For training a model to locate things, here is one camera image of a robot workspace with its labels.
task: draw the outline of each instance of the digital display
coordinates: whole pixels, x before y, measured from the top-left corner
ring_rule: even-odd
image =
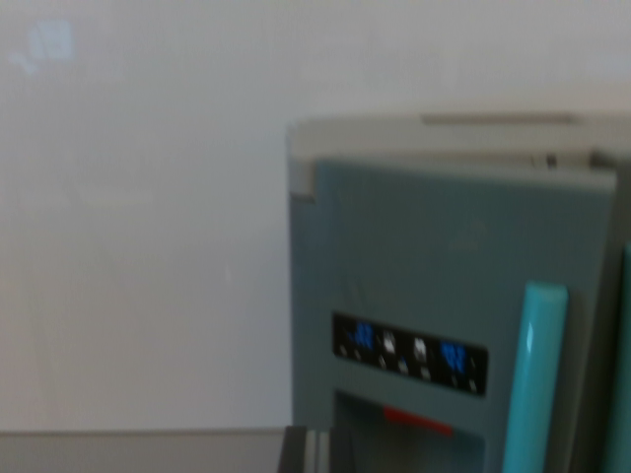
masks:
[[[357,322],[357,329],[352,338],[358,347],[373,350],[373,326],[370,323]]]
[[[441,342],[441,356],[454,372],[464,373],[466,351],[462,345],[449,342]]]
[[[488,352],[468,343],[333,314],[333,353],[341,359],[484,395]]]

